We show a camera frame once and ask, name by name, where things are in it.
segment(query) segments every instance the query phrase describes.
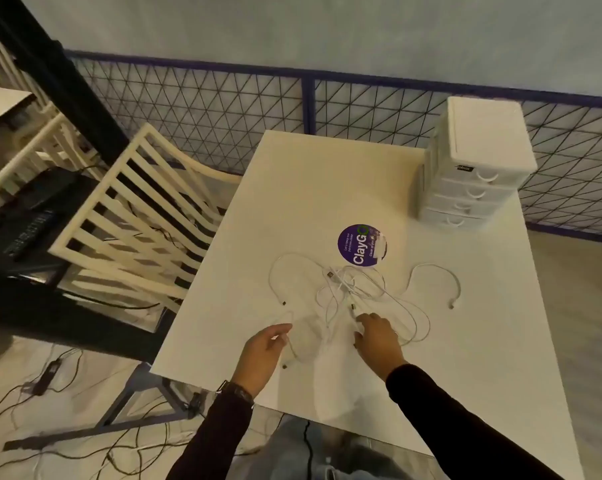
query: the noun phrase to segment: wall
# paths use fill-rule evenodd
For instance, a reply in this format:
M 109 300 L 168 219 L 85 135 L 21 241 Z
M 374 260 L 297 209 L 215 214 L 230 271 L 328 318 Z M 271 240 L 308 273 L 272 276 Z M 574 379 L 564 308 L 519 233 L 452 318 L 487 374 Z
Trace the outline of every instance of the wall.
M 23 0 L 66 48 L 602 95 L 602 0 Z

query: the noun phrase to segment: person's right hand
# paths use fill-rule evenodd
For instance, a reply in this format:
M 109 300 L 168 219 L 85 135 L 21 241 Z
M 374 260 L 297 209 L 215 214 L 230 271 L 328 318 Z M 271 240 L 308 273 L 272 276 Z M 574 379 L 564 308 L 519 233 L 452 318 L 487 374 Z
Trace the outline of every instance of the person's right hand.
M 390 322 L 376 313 L 359 315 L 357 322 L 363 325 L 364 332 L 354 332 L 354 346 L 368 367 L 385 382 L 390 372 L 408 363 L 403 358 L 399 337 Z

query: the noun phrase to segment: black sleeve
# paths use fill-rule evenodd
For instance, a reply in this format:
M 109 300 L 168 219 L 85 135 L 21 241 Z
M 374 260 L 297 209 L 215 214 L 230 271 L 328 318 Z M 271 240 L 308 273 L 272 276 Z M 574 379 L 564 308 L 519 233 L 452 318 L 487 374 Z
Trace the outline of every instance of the black sleeve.
M 166 480 L 224 480 L 251 418 L 251 404 L 231 392 L 220 393 Z
M 561 479 L 452 399 L 416 365 L 393 370 L 385 386 L 451 480 Z

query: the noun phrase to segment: drawer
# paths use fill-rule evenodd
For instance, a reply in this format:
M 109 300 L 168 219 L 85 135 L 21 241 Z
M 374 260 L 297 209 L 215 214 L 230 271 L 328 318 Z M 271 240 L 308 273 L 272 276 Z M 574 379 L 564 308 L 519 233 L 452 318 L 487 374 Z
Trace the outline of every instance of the drawer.
M 480 200 L 489 202 L 503 202 L 512 193 L 516 192 L 514 187 L 498 187 L 496 185 L 476 185 L 469 182 L 457 182 L 440 178 L 432 183 L 434 193 L 446 197 L 463 198 L 467 200 Z
M 428 224 L 437 225 L 445 229 L 479 229 L 488 222 L 487 219 L 477 219 L 476 217 L 456 216 L 453 214 L 444 214 L 431 209 L 421 209 L 419 220 Z
M 437 139 L 435 145 L 437 152 L 433 155 L 437 158 L 435 166 L 439 177 L 478 185 L 505 185 L 519 188 L 530 175 L 527 171 L 464 165 L 450 157 L 449 138 L 446 132 L 439 132 Z
M 490 217 L 499 208 L 497 202 L 466 200 L 431 194 L 425 197 L 425 206 L 432 210 L 440 210 L 447 214 L 470 217 Z

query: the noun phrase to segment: round purple sticker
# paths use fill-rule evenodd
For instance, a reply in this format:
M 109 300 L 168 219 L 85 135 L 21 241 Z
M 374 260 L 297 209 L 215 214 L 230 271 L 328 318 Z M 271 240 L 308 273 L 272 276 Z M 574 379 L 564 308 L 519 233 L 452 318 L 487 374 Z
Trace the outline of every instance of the round purple sticker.
M 357 266 L 374 266 L 387 252 L 385 236 L 367 224 L 346 227 L 339 235 L 338 245 L 341 256 Z

